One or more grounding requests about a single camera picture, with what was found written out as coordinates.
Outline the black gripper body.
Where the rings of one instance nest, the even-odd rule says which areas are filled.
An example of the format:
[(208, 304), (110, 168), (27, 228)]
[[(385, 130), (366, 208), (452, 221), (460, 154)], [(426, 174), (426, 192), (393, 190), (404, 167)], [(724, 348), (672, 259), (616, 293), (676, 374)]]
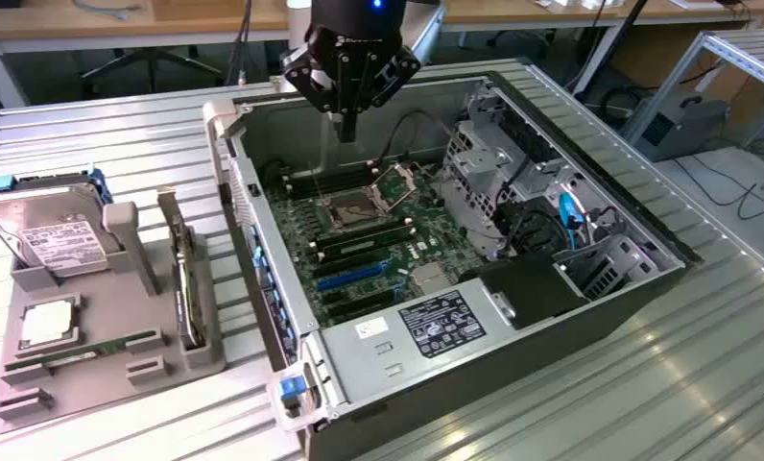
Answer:
[(402, 47), (400, 28), (405, 1), (313, 1), (308, 50), (321, 66), (337, 66), (374, 56), (388, 62)]

